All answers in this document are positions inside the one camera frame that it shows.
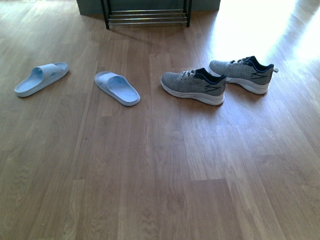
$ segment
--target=metal shoe rack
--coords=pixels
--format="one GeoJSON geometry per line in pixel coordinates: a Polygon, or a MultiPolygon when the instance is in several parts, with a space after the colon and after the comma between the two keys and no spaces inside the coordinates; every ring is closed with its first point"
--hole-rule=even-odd
{"type": "Polygon", "coordinates": [[[183,0],[183,9],[112,11],[110,0],[100,0],[106,29],[111,25],[186,24],[190,26],[192,0],[183,0]]]}

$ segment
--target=light blue slide sandal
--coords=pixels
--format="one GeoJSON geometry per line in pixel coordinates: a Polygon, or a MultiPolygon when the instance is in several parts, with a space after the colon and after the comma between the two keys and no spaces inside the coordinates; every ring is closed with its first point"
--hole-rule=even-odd
{"type": "Polygon", "coordinates": [[[62,78],[69,70],[65,62],[50,63],[32,69],[30,75],[14,89],[18,97],[28,97],[62,78]]]}
{"type": "Polygon", "coordinates": [[[123,76],[109,71],[102,71],[95,75],[94,81],[99,88],[122,105],[130,107],[140,101],[139,93],[123,76]]]}

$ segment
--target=gray wall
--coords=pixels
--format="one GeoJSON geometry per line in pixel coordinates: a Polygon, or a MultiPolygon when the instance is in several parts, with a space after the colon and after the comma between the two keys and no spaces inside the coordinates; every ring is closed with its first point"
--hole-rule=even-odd
{"type": "MultiPolygon", "coordinates": [[[[100,0],[76,0],[80,14],[102,14],[100,0]]],[[[183,0],[110,0],[113,11],[182,9],[183,0]]],[[[193,0],[192,10],[219,10],[220,0],[193,0]]]]}

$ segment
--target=white midsole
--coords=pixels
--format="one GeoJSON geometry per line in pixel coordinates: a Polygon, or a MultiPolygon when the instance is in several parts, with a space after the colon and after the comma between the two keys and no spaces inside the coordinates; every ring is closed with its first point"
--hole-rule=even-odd
{"type": "Polygon", "coordinates": [[[221,94],[220,96],[211,96],[209,94],[205,94],[201,92],[178,92],[166,87],[162,81],[161,81],[161,85],[164,90],[166,90],[169,94],[177,98],[196,99],[205,104],[214,105],[214,106],[222,104],[225,99],[224,93],[221,94]]]}
{"type": "MultiPolygon", "coordinates": [[[[219,77],[220,75],[212,71],[209,67],[209,72],[212,76],[219,77]]],[[[239,84],[245,89],[247,89],[249,92],[252,92],[254,94],[265,94],[269,90],[269,83],[266,85],[259,85],[256,84],[250,80],[246,80],[243,78],[232,78],[232,77],[226,77],[226,82],[227,83],[232,83],[232,84],[239,84]]]]}

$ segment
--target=sneaker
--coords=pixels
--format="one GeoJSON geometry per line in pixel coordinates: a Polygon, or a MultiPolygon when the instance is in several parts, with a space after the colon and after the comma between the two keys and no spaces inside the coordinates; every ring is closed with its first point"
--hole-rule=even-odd
{"type": "Polygon", "coordinates": [[[220,105],[225,99],[226,77],[212,76],[204,68],[182,73],[165,72],[161,85],[172,96],[220,105]]]}
{"type": "Polygon", "coordinates": [[[209,65],[209,72],[213,76],[226,74],[227,83],[239,84],[254,94],[265,94],[273,72],[278,72],[273,64],[261,65],[255,56],[242,58],[238,61],[216,61],[209,65]]]}

